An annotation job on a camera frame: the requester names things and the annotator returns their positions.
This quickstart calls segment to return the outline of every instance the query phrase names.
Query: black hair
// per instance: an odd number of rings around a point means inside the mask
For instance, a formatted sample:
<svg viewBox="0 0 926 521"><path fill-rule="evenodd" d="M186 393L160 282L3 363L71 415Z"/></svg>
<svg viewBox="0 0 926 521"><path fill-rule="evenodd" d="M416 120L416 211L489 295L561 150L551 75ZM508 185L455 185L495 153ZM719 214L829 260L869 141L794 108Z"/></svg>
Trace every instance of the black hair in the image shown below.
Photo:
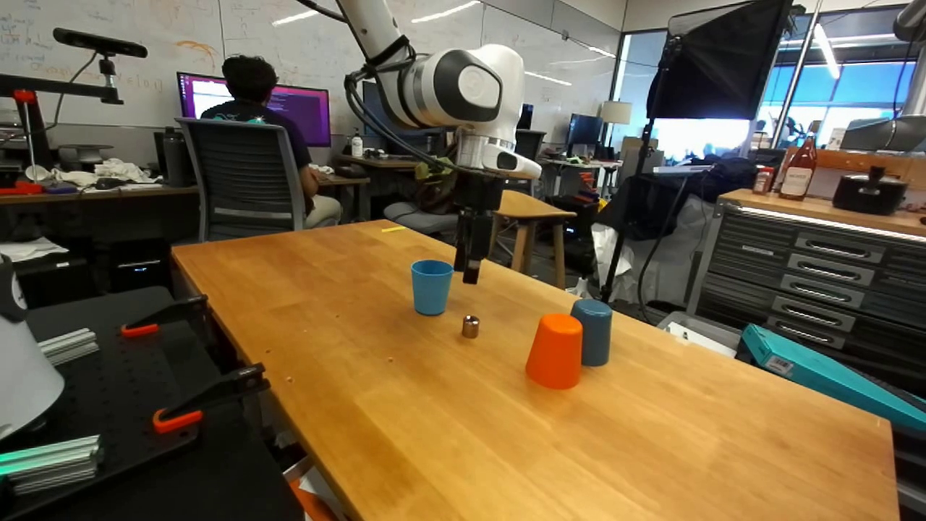
<svg viewBox="0 0 926 521"><path fill-rule="evenodd" d="M231 99L263 105L279 83L279 73L257 54L231 54L223 63Z"/></svg>

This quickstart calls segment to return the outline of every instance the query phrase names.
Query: monitor screen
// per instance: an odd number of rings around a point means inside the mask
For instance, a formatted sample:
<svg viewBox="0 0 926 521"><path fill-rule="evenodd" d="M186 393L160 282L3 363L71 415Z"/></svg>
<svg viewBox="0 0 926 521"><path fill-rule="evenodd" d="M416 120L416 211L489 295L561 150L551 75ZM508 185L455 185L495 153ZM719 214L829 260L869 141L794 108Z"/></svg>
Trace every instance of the monitor screen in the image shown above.
<svg viewBox="0 0 926 521"><path fill-rule="evenodd" d="M596 117L573 112L568 125L568 153L573 153L573 144L596 148L599 137L603 137L603 122Z"/></svg>
<svg viewBox="0 0 926 521"><path fill-rule="evenodd" d="M176 73L179 117L199 120L208 108L231 101L227 82L217 75ZM311 148L331 148L331 96L318 88L279 83L266 101L302 131Z"/></svg>
<svg viewBox="0 0 926 521"><path fill-rule="evenodd" d="M755 120L790 0L678 14L649 89L649 120Z"/></svg>

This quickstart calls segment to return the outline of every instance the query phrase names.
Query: orange cup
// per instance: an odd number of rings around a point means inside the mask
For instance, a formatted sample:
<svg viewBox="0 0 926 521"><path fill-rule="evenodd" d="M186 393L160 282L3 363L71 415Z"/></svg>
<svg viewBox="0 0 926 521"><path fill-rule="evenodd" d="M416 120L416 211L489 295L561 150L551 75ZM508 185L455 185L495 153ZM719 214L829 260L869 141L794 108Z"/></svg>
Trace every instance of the orange cup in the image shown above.
<svg viewBox="0 0 926 521"><path fill-rule="evenodd" d="M581 374L581 321L547 312L528 355L528 377L547 387L573 387Z"/></svg>

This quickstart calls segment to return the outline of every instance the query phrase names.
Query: cabinet handle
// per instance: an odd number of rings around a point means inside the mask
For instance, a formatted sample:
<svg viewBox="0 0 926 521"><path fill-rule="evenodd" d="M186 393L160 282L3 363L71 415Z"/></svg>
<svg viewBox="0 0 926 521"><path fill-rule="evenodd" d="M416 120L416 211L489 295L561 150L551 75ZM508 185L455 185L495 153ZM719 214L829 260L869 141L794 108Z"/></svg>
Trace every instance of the cabinet handle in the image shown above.
<svg viewBox="0 0 926 521"><path fill-rule="evenodd" d="M788 289L801 292L807 299L820 299L820 302L848 305L848 295L833 295L807 283L790 283Z"/></svg>
<svg viewBox="0 0 926 521"><path fill-rule="evenodd" d="M784 305L784 315L801 319L801 321L814 321L814 325L824 325L824 328L840 328L837 319L820 315L820 312L807 312L801 306L790 306Z"/></svg>
<svg viewBox="0 0 926 521"><path fill-rule="evenodd" d="M759 247L751 247L751 243L740 243L740 251L761 254L761 258L775 258L774 248L759 248Z"/></svg>
<svg viewBox="0 0 926 521"><path fill-rule="evenodd" d="M778 325L778 331L788 334L788 335L800 335L800 340L817 342L817 345L833 345L832 335L817 335L817 334L801 331L801 328Z"/></svg>
<svg viewBox="0 0 926 521"><path fill-rule="evenodd" d="M824 269L824 266L817 266L817 263L800 263L800 269L811 272L811 274L822 274L822 279L837 279L837 282L859 282L856 272Z"/></svg>
<svg viewBox="0 0 926 521"><path fill-rule="evenodd" d="M866 260L869 258L866 248L846 248L846 247L820 243L820 241L807 241L807 248L824 251L824 254L837 254L837 258L853 258L853 260Z"/></svg>

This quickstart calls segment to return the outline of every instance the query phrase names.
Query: floor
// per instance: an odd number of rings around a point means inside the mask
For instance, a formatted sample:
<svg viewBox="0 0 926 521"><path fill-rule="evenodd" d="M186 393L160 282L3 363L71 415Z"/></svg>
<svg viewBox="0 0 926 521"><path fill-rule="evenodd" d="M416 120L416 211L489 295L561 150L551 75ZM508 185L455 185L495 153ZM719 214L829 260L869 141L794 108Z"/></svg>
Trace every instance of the floor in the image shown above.
<svg viewBox="0 0 926 521"><path fill-rule="evenodd" d="M516 247L516 225L503 225L502 234L499 234L499 243L495 243L495 251L493 251L493 260L495 263L503 263L510 266L512 263L512 247ZM580 272L570 266L570 254L573 254L573 243L568 241L568 287L564 292L576 292L580 295ZM531 263L531 274L544 282L544 283L554 283L554 237L551 231L538 231L538 241L534 247L534 263ZM599 282L590 279L584 282L584 289L590 299L599 299ZM657 309L657 306L645 306L639 309L636 305L629 305L629 302L610 302L610 306L618 312L625 312L625 315L635 315L639 321L649 321L649 325L661 325L667 319L668 309Z"/></svg>

